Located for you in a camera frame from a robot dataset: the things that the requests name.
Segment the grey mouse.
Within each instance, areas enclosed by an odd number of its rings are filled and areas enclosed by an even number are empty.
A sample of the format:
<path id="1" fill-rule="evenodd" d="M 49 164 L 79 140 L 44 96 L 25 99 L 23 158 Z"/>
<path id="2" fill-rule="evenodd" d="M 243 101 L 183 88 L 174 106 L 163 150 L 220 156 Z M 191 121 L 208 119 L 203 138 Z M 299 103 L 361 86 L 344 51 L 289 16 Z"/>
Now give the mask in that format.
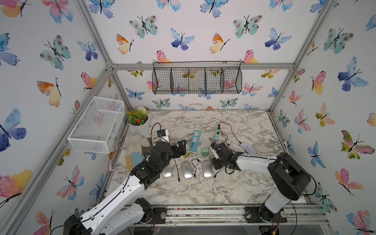
<path id="1" fill-rule="evenodd" d="M 188 161 L 183 161 L 181 163 L 181 169 L 185 179 L 193 178 L 193 170 L 191 164 Z"/>

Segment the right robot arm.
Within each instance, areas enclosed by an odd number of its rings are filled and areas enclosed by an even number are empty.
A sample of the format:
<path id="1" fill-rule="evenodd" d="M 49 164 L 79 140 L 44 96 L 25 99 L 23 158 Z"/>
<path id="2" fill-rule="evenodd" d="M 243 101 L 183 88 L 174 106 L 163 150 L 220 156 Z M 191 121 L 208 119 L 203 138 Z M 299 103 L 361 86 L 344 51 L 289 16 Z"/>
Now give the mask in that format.
<path id="1" fill-rule="evenodd" d="M 297 201 L 311 181 L 311 176 L 287 153 L 275 157 L 257 155 L 248 143 L 239 145 L 212 143 L 210 150 L 214 154 L 211 160 L 214 169 L 235 171 L 255 171 L 269 173 L 277 189 L 260 206 L 245 208 L 247 223 L 286 222 L 283 208 Z"/>

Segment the blue power strip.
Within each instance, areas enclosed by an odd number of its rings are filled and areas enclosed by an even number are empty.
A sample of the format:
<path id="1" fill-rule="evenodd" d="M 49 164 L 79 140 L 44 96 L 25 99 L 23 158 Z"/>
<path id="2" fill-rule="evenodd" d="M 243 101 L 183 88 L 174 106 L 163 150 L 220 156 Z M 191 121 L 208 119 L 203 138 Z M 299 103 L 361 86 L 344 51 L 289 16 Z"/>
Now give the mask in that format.
<path id="1" fill-rule="evenodd" d="M 201 131 L 195 130 L 193 133 L 193 138 L 190 144 L 190 151 L 191 152 L 197 152 L 198 151 L 198 146 L 199 146 L 199 141 L 201 137 Z"/>

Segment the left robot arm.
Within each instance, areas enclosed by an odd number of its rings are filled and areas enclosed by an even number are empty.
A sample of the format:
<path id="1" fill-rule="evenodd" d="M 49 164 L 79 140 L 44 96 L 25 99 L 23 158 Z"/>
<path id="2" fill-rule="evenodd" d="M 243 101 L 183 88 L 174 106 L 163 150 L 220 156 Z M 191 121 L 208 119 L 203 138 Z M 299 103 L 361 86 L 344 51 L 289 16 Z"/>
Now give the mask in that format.
<path id="1" fill-rule="evenodd" d="M 115 191 L 82 216 L 71 215 L 63 225 L 63 234 L 116 235 L 134 224 L 153 225 L 153 206 L 139 194 L 161 177 L 172 159 L 186 152 L 185 140 L 176 145 L 157 142 Z"/>

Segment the silver mouse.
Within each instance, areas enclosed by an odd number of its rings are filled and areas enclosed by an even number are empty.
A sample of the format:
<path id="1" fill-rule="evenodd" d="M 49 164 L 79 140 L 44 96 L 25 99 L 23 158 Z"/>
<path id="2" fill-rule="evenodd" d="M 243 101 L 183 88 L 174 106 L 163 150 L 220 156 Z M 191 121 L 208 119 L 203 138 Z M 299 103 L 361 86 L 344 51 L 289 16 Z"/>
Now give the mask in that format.
<path id="1" fill-rule="evenodd" d="M 172 171 L 171 171 L 171 166 L 170 166 L 170 164 L 168 164 L 168 165 L 164 168 L 164 170 L 162 171 L 162 176 L 163 176 L 164 178 L 169 178 L 169 177 L 172 176 Z"/>
<path id="2" fill-rule="evenodd" d="M 202 162 L 202 171 L 205 178 L 213 177 L 212 164 L 210 160 L 204 160 Z"/>

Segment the pink power strip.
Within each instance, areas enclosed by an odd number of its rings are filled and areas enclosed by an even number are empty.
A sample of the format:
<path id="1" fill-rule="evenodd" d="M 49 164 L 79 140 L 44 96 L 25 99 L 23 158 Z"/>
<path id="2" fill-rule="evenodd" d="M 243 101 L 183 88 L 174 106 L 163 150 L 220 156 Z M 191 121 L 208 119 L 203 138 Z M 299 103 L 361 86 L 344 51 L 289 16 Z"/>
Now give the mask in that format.
<path id="1" fill-rule="evenodd" d="M 215 141 L 218 142 L 220 141 L 221 137 L 221 124 L 217 125 L 216 132 L 215 132 Z"/>

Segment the green charger front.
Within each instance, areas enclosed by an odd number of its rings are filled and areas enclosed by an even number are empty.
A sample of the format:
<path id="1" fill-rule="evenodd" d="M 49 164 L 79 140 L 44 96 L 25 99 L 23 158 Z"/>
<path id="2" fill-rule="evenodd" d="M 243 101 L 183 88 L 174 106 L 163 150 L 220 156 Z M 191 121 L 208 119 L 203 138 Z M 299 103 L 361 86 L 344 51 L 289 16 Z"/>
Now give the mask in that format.
<path id="1" fill-rule="evenodd" d="M 202 156 L 209 156 L 209 149 L 208 148 L 202 148 L 201 149 Z"/>

